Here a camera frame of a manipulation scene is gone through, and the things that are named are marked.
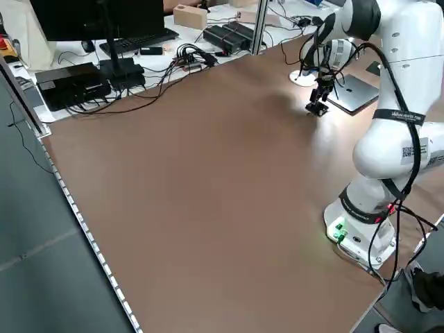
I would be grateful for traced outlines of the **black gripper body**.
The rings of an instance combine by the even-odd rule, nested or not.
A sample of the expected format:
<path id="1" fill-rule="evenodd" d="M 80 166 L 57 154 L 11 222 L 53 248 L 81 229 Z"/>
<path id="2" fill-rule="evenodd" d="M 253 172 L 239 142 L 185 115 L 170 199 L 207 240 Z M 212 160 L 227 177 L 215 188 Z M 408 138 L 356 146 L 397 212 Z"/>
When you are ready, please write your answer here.
<path id="1" fill-rule="evenodd" d="M 316 82 L 318 84 L 317 90 L 319 92 L 331 92 L 334 89 L 334 83 L 336 80 L 335 70 L 321 67 L 318 70 Z"/>

